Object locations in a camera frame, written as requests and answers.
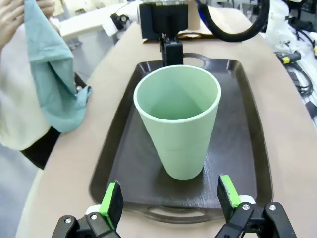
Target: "floor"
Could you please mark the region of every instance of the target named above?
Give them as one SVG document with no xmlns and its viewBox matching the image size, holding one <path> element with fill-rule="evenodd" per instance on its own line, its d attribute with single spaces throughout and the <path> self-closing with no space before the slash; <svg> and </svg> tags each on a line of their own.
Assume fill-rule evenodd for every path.
<svg viewBox="0 0 317 238">
<path fill-rule="evenodd" d="M 75 72 L 84 80 L 95 70 L 113 46 L 104 31 L 79 38 L 83 43 L 73 51 Z M 13 238 L 37 168 L 20 152 L 0 144 L 0 237 Z"/>
</svg>

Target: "blue-green towel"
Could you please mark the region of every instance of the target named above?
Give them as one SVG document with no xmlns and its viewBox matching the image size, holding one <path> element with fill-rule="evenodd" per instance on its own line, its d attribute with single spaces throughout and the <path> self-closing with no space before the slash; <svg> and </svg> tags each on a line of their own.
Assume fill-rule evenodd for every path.
<svg viewBox="0 0 317 238">
<path fill-rule="evenodd" d="M 59 132 L 70 132 L 83 121 L 91 88 L 78 93 L 74 83 L 73 54 L 36 0 L 24 0 L 27 49 L 43 114 Z"/>
</svg>

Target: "light green plastic cup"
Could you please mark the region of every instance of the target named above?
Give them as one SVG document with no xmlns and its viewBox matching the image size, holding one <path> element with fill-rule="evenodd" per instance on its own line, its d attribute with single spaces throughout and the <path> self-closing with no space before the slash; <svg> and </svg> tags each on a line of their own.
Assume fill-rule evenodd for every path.
<svg viewBox="0 0 317 238">
<path fill-rule="evenodd" d="M 203 169 L 220 97 L 217 79 L 188 65 L 158 69 L 137 85 L 135 107 L 174 179 L 192 179 Z"/>
</svg>

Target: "bolt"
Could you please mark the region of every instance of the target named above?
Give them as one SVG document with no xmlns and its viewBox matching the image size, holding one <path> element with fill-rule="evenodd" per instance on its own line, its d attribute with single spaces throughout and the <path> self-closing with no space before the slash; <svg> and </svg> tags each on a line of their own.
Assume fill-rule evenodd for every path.
<svg viewBox="0 0 317 238">
<path fill-rule="evenodd" d="M 244 204 L 244 205 L 242 206 L 242 209 L 243 209 L 243 210 L 249 210 L 249 209 L 250 209 L 250 206 L 249 206 L 248 204 Z"/>
<path fill-rule="evenodd" d="M 276 207 L 275 207 L 275 205 L 270 205 L 269 209 L 270 209 L 271 211 L 275 211 L 275 210 L 276 210 Z"/>
<path fill-rule="evenodd" d="M 97 219 L 97 215 L 96 214 L 94 214 L 94 215 L 91 215 L 91 217 L 90 217 L 92 220 L 95 220 L 95 219 Z"/>
<path fill-rule="evenodd" d="M 67 218 L 67 219 L 65 220 L 65 222 L 66 222 L 66 223 L 70 223 L 70 222 L 71 222 L 71 218 L 70 218 L 70 217 Z"/>
</svg>

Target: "black serving tray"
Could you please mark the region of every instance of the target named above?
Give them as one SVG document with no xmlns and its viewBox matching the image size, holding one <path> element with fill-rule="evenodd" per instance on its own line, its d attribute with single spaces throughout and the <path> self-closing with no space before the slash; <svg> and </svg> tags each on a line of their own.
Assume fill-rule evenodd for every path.
<svg viewBox="0 0 317 238">
<path fill-rule="evenodd" d="M 101 203 L 108 184 L 117 180 L 125 210 L 169 223 L 221 218 L 216 194 L 221 174 L 230 175 L 238 193 L 252 196 L 258 205 L 271 202 L 264 136 L 242 65 L 231 59 L 209 59 L 193 53 L 184 57 L 203 60 L 203 68 L 218 79 L 222 91 L 202 172 L 192 180 L 178 181 L 164 170 L 133 104 L 138 82 L 161 68 L 162 61 L 142 62 L 127 85 L 92 177 L 90 194 L 96 203 Z"/>
</svg>

